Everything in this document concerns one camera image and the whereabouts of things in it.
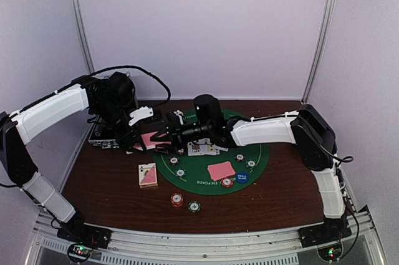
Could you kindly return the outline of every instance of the green felt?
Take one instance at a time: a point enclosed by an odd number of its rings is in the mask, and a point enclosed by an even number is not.
[[[223,113],[225,118],[240,115],[229,110],[223,110]],[[193,122],[196,120],[194,110],[185,112],[185,117],[188,122]],[[248,145],[246,147],[231,148],[228,152],[220,151],[220,155],[216,156],[180,156],[177,154],[171,154],[170,156],[167,156],[155,154],[154,162],[156,163],[158,171],[170,183],[178,188],[199,195],[226,195],[228,193],[244,189],[245,187],[248,187],[254,183],[266,169],[267,161],[269,160],[269,152],[269,145],[256,144]],[[234,156],[239,153],[245,156],[244,162],[238,162],[234,159]],[[169,165],[168,160],[171,157],[178,157],[180,159],[180,163],[175,166]],[[256,162],[256,166],[253,170],[246,168],[246,162],[248,160],[254,160]],[[234,176],[232,177],[234,180],[233,186],[230,188],[225,188],[220,184],[220,181],[212,181],[208,172],[208,165],[222,163],[225,161],[231,162],[236,173],[248,173],[248,182],[245,184],[240,184],[236,182],[236,178]],[[186,175],[182,178],[179,178],[176,175],[176,171],[180,168],[186,171]]]

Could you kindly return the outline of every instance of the vertical metal pole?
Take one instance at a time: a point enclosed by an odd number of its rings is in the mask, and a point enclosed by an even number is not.
[[[79,41],[80,41],[80,46],[82,48],[83,57],[85,59],[86,68],[89,73],[93,73],[94,65],[93,65],[92,56],[90,54],[89,44],[87,42],[85,27],[83,25],[82,11],[80,10],[79,0],[72,0],[72,4],[74,7],[75,20],[79,33]]]
[[[335,0],[325,0],[324,15],[322,25],[320,28],[319,40],[317,41],[316,50],[313,58],[312,68],[310,70],[309,78],[306,83],[302,103],[306,103],[309,99],[310,92],[312,91],[314,80],[316,78],[317,69],[319,68],[322,54],[324,50],[325,40],[327,38],[327,31],[330,26],[332,11],[334,10]]]

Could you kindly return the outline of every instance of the blue disc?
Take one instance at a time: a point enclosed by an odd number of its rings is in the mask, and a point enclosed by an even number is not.
[[[249,175],[247,173],[237,173],[236,181],[237,183],[244,184],[249,180]]]

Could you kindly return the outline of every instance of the wood surface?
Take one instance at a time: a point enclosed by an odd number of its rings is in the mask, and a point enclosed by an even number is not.
[[[222,108],[248,117],[275,115],[300,107],[295,101],[221,101]],[[162,111],[193,109],[192,101],[171,101]],[[253,185],[222,196],[185,192],[158,172],[158,187],[140,189],[138,165],[152,162],[147,155],[126,155],[86,143],[63,195],[86,216],[86,222],[120,229],[162,233],[237,233],[288,228],[323,220],[322,201],[310,170],[297,148],[271,144],[269,163]],[[172,207],[170,196],[181,193],[184,205]],[[201,211],[188,211],[199,201]]]

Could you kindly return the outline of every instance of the dark brown tabletop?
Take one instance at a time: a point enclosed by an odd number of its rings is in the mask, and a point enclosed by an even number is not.
[[[248,117],[279,114],[300,107],[295,101],[221,101],[222,108]],[[162,111],[191,110],[192,101],[171,101]],[[126,155],[86,143],[69,176],[63,195],[92,224],[162,233],[234,233],[288,228],[323,220],[322,201],[310,170],[297,148],[271,144],[269,163],[251,186],[228,195],[201,196],[185,192],[158,173],[158,187],[140,189],[138,165],[152,162],[151,153]],[[185,204],[175,208],[173,193]],[[201,211],[191,213],[190,201]]]

